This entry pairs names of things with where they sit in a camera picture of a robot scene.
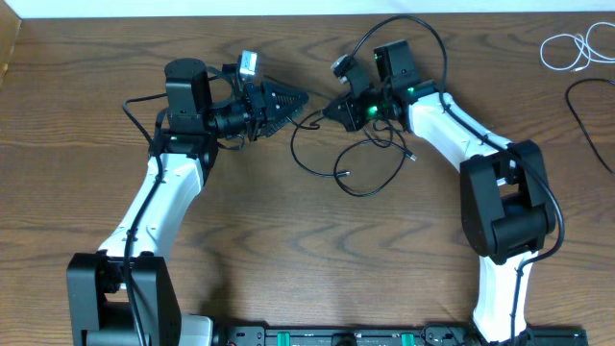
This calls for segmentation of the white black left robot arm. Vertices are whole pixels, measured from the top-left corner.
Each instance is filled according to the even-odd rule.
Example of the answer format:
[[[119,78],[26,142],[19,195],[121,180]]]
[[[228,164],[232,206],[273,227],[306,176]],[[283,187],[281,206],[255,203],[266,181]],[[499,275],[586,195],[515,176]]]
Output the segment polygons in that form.
[[[212,345],[211,318],[183,313],[167,268],[185,214],[201,193],[222,140],[270,137],[301,112],[308,94],[255,81],[258,56],[220,69],[198,59],[164,68],[167,108],[148,141],[148,168],[131,206],[94,253],[66,270],[76,345]]]

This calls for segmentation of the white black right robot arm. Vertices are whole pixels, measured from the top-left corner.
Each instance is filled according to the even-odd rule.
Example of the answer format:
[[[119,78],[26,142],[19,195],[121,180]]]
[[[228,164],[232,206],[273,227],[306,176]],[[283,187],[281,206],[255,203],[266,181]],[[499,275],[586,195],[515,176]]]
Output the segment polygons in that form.
[[[430,143],[458,172],[461,224],[480,257],[472,320],[484,344],[513,343],[527,332],[523,316],[529,271],[546,254],[555,211],[542,153],[530,141],[498,136],[463,111],[453,96],[416,70],[406,41],[374,50],[380,85],[351,55],[332,64],[349,92],[324,110],[355,132],[369,122],[398,121]]]

